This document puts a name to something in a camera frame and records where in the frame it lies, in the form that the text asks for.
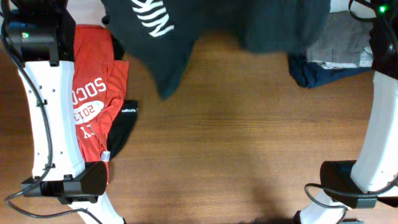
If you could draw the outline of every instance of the black cable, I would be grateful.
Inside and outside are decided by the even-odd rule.
[[[349,0],[349,3],[348,3],[348,11],[349,11],[349,13],[351,14],[351,16],[352,16],[353,18],[355,18],[356,20],[361,21],[361,22],[373,22],[373,20],[375,20],[375,17],[373,17],[373,18],[361,18],[361,17],[358,17],[358,16],[351,10],[351,6],[353,5],[353,2],[354,2],[354,1],[356,1],[356,2],[358,2],[358,3],[360,3],[360,4],[364,5],[364,6],[367,6],[367,7],[371,8],[371,9],[373,9],[373,11],[376,10],[376,7],[374,7],[373,4],[371,4],[370,2],[367,2],[367,1],[365,1],[365,0]]]
[[[397,49],[398,49],[398,39],[397,39],[396,33],[392,29],[392,26],[390,25],[390,23],[387,21],[386,17],[383,14],[380,15],[380,18],[381,18],[381,20],[383,22],[384,28],[387,30],[388,36],[391,39],[391,42],[392,42],[391,44],[392,44],[392,46],[393,46],[393,48],[395,50],[396,58],[398,58],[398,51],[397,51]]]
[[[344,218],[345,218],[345,216],[346,216],[346,214],[347,214],[347,212],[348,212],[348,207],[347,207],[346,205],[326,205],[326,204],[324,204],[324,203],[319,202],[319,201],[318,201],[317,199],[315,199],[315,198],[311,195],[311,193],[309,192],[309,188],[310,188],[310,187],[315,187],[315,188],[321,189],[321,190],[323,190],[323,191],[325,191],[325,192],[329,192],[329,193],[332,193],[332,194],[337,194],[337,195],[345,196],[345,197],[353,197],[353,198],[373,198],[373,197],[377,197],[377,196],[379,196],[379,195],[382,195],[382,194],[384,194],[384,193],[390,191],[391,189],[393,189],[393,188],[396,187],[397,185],[398,185],[398,175],[397,175],[397,177],[395,177],[395,178],[392,180],[392,182],[390,182],[390,184],[388,184],[387,186],[385,186],[385,187],[383,187],[382,189],[377,190],[377,191],[375,191],[375,192],[369,192],[369,193],[363,193],[363,194],[349,193],[349,192],[340,192],[340,191],[338,191],[338,190],[333,190],[333,189],[331,189],[331,188],[329,188],[329,187],[324,187],[324,186],[322,186],[322,185],[320,185],[320,184],[306,184],[305,187],[304,187],[304,191],[305,191],[305,194],[308,196],[308,198],[309,198],[312,202],[314,202],[315,204],[317,204],[317,205],[319,205],[319,206],[321,206],[321,207],[323,207],[323,208],[328,208],[328,209],[338,209],[338,208],[342,208],[342,209],[344,209],[343,217],[340,218],[340,220],[338,221],[338,223],[341,223],[341,222],[344,220]]]
[[[8,0],[3,0],[1,1],[1,9],[3,12],[9,12],[9,5],[8,5]],[[33,188],[36,188],[37,186],[40,185],[40,183],[44,180],[44,178],[47,176],[47,174],[50,172],[50,169],[52,167],[52,151],[53,151],[53,147],[52,147],[52,140],[51,140],[51,135],[50,135],[50,125],[49,125],[49,119],[47,117],[47,114],[45,112],[45,107],[44,107],[44,102],[40,97],[39,92],[37,91],[35,85],[33,84],[32,80],[30,79],[30,77],[28,76],[28,74],[26,73],[26,71],[24,70],[24,65],[22,64],[22,62],[19,61],[19,59],[15,56],[15,54],[12,52],[11,47],[9,46],[6,37],[5,37],[5,26],[7,24],[7,18],[4,18],[4,22],[1,26],[1,41],[2,44],[4,45],[4,48],[6,49],[6,52],[8,53],[8,55],[10,56],[10,58],[12,59],[12,61],[15,63],[15,65],[17,66],[17,68],[19,69],[19,71],[22,73],[22,76],[24,77],[24,79],[26,80],[26,82],[28,83],[29,87],[31,88],[32,92],[34,93],[36,100],[37,100],[37,106],[40,108],[40,111],[42,113],[42,117],[43,117],[43,122],[44,122],[44,128],[45,128],[45,135],[47,138],[47,146],[49,149],[49,156],[48,156],[48,162],[44,167],[44,173],[30,186],[26,187],[25,189],[14,193],[12,195],[7,196],[4,201],[5,203],[11,207],[12,209],[14,209],[15,211],[23,214],[23,215],[27,215],[28,217],[32,217],[32,218],[55,218],[55,217],[60,217],[63,215],[69,215],[72,213],[76,213],[76,212],[83,212],[87,215],[89,215],[92,219],[94,219],[96,222],[98,222],[99,224],[102,224],[91,212],[89,212],[87,209],[84,208],[79,208],[79,209],[74,209],[74,210],[69,210],[66,212],[60,212],[60,213],[55,213],[55,214],[51,214],[51,215],[38,215],[38,214],[34,214],[31,212],[28,212],[26,210],[23,210],[21,208],[19,208],[17,205],[15,205],[14,203],[11,202],[12,199],[21,196],[22,194],[32,190]]]

